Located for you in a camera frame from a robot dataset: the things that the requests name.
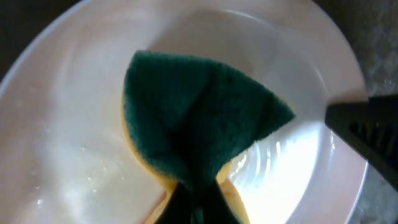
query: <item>sponge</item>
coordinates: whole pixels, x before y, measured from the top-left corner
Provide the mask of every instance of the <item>sponge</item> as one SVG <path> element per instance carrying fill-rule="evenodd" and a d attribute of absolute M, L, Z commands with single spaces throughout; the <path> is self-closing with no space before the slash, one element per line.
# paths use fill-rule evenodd
<path fill-rule="evenodd" d="M 204 192 L 232 158 L 294 117 L 261 84 L 206 58 L 138 51 L 124 80 L 132 152 L 168 192 L 177 182 Z"/>

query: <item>black object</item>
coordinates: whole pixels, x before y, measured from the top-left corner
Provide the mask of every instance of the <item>black object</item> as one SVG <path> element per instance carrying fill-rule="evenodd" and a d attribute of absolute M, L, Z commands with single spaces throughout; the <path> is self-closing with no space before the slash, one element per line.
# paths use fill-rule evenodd
<path fill-rule="evenodd" d="M 398 95 L 331 105 L 325 123 L 398 190 Z"/>
<path fill-rule="evenodd" d="M 177 184 L 172 197 L 156 221 L 156 224 L 196 223 L 196 218 L 191 217 L 191 214 L 195 213 L 191 212 L 191 210 L 195 208 L 201 208 L 200 212 L 203 212 L 203 223 L 239 223 L 230 210 L 217 181 L 214 180 L 206 191 L 200 195 L 192 195 L 184 185 Z"/>

